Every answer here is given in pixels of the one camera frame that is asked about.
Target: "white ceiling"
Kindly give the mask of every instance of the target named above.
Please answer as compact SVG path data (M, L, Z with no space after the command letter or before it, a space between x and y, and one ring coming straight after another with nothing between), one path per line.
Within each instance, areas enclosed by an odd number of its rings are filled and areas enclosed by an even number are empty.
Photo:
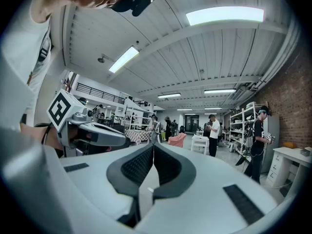
M189 26L186 13L228 5L263 8L265 21ZM64 54L71 70L166 109L222 106L226 111L250 91L242 88L232 100L230 94L207 96L204 90L257 82L280 50L291 14L281 0L155 0L137 18L131 12L76 8L69 21ZM132 45L138 58L115 74L108 71ZM108 57L105 63L98 62L101 54ZM181 97L157 97L173 92Z

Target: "white table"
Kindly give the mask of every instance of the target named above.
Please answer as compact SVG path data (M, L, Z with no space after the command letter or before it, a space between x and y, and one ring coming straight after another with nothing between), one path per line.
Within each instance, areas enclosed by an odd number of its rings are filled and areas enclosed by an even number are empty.
M204 148L204 155L206 155L207 147L209 146L209 139L208 137L192 137L192 146L191 146L191 152L193 151L194 146L199 146Z
M196 131L196 135L197 136L204 136L204 131Z
M295 174L292 186L285 198L298 193L307 177L311 164L312 156L303 156L300 148L280 147L274 149L274 156L266 183L272 187L281 187L285 184L290 172ZM299 163L299 167L292 165L293 161Z
M228 133L222 132L222 133L224 134L224 142L226 141L226 135L229 135L229 139L230 139L230 132L228 132Z

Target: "backpack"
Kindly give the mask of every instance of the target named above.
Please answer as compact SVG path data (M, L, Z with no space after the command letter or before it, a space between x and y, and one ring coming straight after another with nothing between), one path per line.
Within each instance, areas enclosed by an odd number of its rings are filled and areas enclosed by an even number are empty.
M251 124L249 125L249 129L247 132L247 138L246 138L246 148L251 148L253 146L254 143L254 123L256 122L256 120L253 122L253 125L251 127Z

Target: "black pants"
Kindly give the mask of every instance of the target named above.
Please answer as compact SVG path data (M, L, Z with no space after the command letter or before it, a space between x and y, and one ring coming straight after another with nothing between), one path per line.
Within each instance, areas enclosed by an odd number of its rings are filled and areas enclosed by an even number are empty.
M249 162L244 174L247 175L248 177L252 177L254 181L260 183L260 171L263 159L263 149L258 150L257 148L252 147L251 154L252 160L251 162Z
M170 130L170 128L166 128L166 141L169 140L170 136L171 136L171 130Z
M218 142L217 138L211 138L211 137L209 138L209 154L212 157L215 157L217 142Z

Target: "man in white shirt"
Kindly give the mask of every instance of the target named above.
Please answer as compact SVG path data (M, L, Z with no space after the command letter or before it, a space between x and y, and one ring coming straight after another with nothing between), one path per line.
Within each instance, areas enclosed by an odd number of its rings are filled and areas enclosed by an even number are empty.
M45 46L49 20L54 10L74 3L80 7L111 7L117 12L137 8L141 0L25 0L12 17L0 42L0 126L20 130L38 141L46 127L32 128L19 124L21 116L38 92L46 70L41 68L40 58L49 61L50 47ZM47 145L60 148L55 128L47 136Z
M213 125L209 126L211 129L209 137L209 154L210 156L215 157L218 135L220 131L220 123L215 118L215 115L209 115L209 119L213 122Z

